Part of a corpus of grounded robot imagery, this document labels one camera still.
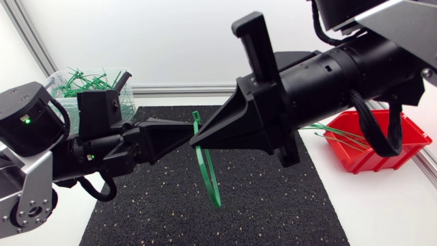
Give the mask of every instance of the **zip tie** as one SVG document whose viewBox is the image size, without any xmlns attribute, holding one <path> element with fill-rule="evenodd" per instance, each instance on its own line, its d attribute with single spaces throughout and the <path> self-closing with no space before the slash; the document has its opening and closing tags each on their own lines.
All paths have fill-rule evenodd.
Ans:
<svg viewBox="0 0 437 246">
<path fill-rule="evenodd" d="M 194 117 L 194 134 L 196 134 L 199 131 L 199 124 L 200 124 L 199 112 L 194 111 L 193 117 Z M 197 154 L 197 160 L 199 161 L 200 172 L 202 173 L 202 177 L 203 177 L 203 181 L 205 182 L 206 190 L 208 191 L 208 194 L 210 195 L 210 198 L 212 200 L 212 203 L 214 204 L 214 207 L 220 208 L 221 207 L 221 198 L 220 198 L 220 193 L 219 193 L 219 186 L 217 185 L 216 174 L 214 173 L 214 168 L 212 166 L 210 151 L 208 149 L 205 149 L 203 151 L 205 152 L 206 161 L 207 161 L 208 167 L 210 169 L 212 184 L 210 181 L 210 177 L 208 175 L 208 171 L 206 170 L 206 167 L 205 167 L 205 161 L 203 160 L 202 149 L 200 148 L 200 146 L 196 146 L 196 154 Z"/>
</svg>

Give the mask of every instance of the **speckled black mat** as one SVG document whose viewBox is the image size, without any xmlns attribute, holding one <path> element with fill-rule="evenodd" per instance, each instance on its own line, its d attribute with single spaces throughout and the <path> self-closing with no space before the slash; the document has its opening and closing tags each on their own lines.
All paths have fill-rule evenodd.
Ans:
<svg viewBox="0 0 437 246">
<path fill-rule="evenodd" d="M 217 107 L 140 107 L 136 119 L 191 122 L 194 110 L 207 120 Z M 298 146 L 302 163 L 287 169 L 260 151 L 212 150 L 223 203 L 215 210 L 185 144 L 116 178 L 117 197 L 97 202 L 81 245 L 348 245 L 300 138 Z"/>
</svg>

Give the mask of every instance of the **white wall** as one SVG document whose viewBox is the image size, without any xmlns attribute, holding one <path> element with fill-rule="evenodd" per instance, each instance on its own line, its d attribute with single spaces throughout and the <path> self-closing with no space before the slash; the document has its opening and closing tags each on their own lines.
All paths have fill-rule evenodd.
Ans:
<svg viewBox="0 0 437 246">
<path fill-rule="evenodd" d="M 0 92 L 28 82 L 46 80 L 2 7 L 0 37 Z"/>
<path fill-rule="evenodd" d="M 264 13 L 276 51 L 326 50 L 305 0 L 22 0 L 58 69 L 129 67 L 139 85 L 234 84 L 250 72 L 231 24 Z"/>
</svg>

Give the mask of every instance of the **black cylindrical joint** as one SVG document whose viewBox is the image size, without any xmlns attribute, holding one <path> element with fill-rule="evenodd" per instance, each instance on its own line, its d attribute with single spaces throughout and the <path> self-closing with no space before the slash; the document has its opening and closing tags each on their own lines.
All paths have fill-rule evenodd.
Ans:
<svg viewBox="0 0 437 246">
<path fill-rule="evenodd" d="M 395 43 L 369 33 L 280 75 L 300 128 L 350 107 L 350 89 L 370 99 L 411 79 L 413 61 Z"/>
<path fill-rule="evenodd" d="M 58 144 L 53 152 L 53 180 L 62 181 L 100 172 L 103 158 L 122 140 L 120 135 L 80 142 L 77 138 Z"/>
</svg>

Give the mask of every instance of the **red plastic bin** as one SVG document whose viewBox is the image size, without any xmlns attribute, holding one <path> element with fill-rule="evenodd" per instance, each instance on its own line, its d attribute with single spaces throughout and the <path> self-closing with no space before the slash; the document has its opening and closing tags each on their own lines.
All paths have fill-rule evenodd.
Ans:
<svg viewBox="0 0 437 246">
<path fill-rule="evenodd" d="M 372 112 L 375 115 L 375 119 L 381 126 L 382 131 L 387 136 L 389 110 L 373 110 Z M 331 123 L 329 123 L 328 126 L 363 136 L 358 123 L 358 113 L 356 111 L 343 112 Z M 402 114 L 402 130 L 404 137 L 402 140 L 401 154 L 399 156 L 389 158 L 378 156 L 373 148 L 369 148 L 366 151 L 361 152 L 345 145 L 344 143 L 341 143 L 340 141 L 335 141 L 332 139 L 326 140 L 348 172 L 353 172 L 354 174 L 367 170 L 374 170 L 375 172 L 378 172 L 379 170 L 386 168 L 393 168 L 397 170 L 419 150 L 432 143 L 431 138 L 428 137 L 412 120 L 410 120 L 404 114 Z M 352 141 L 332 132 L 326 131 L 324 136 L 340 139 L 354 146 Z"/>
</svg>

